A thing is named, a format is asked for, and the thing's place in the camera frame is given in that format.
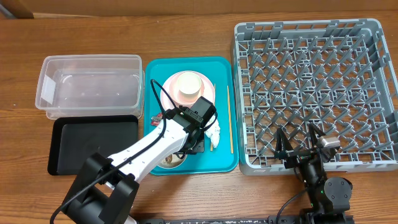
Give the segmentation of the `white napkin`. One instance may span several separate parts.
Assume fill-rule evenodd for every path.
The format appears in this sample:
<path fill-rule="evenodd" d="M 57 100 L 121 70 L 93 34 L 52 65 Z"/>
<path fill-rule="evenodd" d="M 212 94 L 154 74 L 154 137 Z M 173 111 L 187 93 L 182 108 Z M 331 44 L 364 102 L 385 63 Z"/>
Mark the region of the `white napkin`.
<path fill-rule="evenodd" d="M 212 122 L 214 122 L 214 124 L 212 124 L 210 126 L 209 129 L 207 129 L 205 131 L 205 134 L 208 138 L 210 138 L 211 144 L 213 147 L 218 147 L 218 144 L 220 142 L 220 125 L 218 120 L 215 118 L 215 115 L 213 115 L 211 117 L 211 119 L 209 120 L 209 122 L 206 124 L 206 126 L 210 125 Z"/>

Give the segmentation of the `red foil snack wrapper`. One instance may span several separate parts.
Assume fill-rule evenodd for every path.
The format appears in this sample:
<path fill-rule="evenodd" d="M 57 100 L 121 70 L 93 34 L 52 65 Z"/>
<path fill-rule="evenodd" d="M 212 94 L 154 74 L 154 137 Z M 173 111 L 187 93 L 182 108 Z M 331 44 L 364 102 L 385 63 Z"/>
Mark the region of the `red foil snack wrapper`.
<path fill-rule="evenodd" d="M 160 124 L 160 122 L 162 121 L 163 118 L 163 114 L 159 113 L 153 117 L 151 117 L 151 122 L 150 125 L 151 126 L 158 126 Z"/>

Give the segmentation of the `brown food scrap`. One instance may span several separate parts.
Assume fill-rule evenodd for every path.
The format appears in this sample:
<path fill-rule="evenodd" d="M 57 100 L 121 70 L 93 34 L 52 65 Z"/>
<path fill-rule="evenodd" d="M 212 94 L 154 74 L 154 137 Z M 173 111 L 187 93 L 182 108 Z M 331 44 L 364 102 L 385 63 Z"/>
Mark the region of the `brown food scrap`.
<path fill-rule="evenodd" d="M 173 160 L 173 155 L 169 155 L 165 158 L 166 163 L 171 164 Z"/>

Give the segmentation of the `grey small bowl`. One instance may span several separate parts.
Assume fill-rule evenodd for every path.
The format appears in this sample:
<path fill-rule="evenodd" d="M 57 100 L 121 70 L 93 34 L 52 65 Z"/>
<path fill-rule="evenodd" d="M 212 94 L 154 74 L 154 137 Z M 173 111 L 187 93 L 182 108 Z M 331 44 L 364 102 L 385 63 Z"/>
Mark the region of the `grey small bowl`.
<path fill-rule="evenodd" d="M 157 166 L 163 169 L 173 169 L 180 166 L 187 158 L 187 155 L 183 153 L 175 153 L 171 155 L 173 155 L 173 160 L 171 164 L 166 163 L 165 159 L 162 159 Z"/>

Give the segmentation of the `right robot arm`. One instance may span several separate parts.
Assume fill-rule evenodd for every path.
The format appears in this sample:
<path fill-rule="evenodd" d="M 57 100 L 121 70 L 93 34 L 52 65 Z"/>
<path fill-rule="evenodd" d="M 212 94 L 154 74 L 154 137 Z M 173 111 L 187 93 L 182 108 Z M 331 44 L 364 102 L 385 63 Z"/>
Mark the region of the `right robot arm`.
<path fill-rule="evenodd" d="M 308 194 L 311 207 L 301 209 L 292 223 L 354 223 L 345 212 L 350 209 L 352 183 L 342 177 L 328 177 L 324 163 L 331 160 L 340 148 L 340 140 L 329 136 L 314 124 L 309 124 L 310 149 L 295 150 L 282 128 L 276 131 L 274 157 L 283 160 L 286 169 L 292 169 L 304 189 L 279 209 L 275 222 L 282 221 L 282 212 L 291 202 Z"/>

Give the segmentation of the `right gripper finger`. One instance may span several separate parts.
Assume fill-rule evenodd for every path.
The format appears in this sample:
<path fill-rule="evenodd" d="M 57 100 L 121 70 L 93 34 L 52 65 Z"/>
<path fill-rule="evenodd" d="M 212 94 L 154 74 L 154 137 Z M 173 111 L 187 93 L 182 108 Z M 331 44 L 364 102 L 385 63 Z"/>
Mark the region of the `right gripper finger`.
<path fill-rule="evenodd" d="M 310 123 L 308 125 L 308 133 L 310 135 L 310 140 L 312 147 L 320 147 L 321 144 L 319 143 L 319 140 L 322 136 L 325 136 L 326 134 L 321 131 L 318 126 L 314 125 L 313 123 Z"/>
<path fill-rule="evenodd" d="M 287 152 L 287 151 L 293 150 L 293 147 L 290 144 L 289 140 L 287 139 L 282 128 L 277 129 L 276 140 L 277 140 L 277 144 L 276 144 L 276 148 L 275 148 L 276 152 Z"/>

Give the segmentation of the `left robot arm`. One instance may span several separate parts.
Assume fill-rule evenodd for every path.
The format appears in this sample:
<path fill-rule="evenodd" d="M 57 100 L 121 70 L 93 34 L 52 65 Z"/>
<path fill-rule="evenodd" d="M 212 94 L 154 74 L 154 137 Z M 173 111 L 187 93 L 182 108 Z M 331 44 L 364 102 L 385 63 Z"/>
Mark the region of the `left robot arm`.
<path fill-rule="evenodd" d="M 185 154 L 210 127 L 214 104 L 200 97 L 191 107 L 167 110 L 159 125 L 127 149 L 83 164 L 57 212 L 75 223 L 134 223 L 129 213 L 141 180 L 167 156 Z"/>

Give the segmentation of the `white paper cup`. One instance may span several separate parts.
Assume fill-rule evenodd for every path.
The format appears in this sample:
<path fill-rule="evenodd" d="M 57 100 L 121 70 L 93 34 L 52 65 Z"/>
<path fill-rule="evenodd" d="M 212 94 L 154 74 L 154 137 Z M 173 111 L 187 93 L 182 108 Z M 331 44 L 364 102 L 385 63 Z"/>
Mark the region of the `white paper cup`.
<path fill-rule="evenodd" d="M 201 78 L 194 72 L 183 72 L 177 78 L 178 90 L 184 95 L 196 95 L 201 85 Z"/>

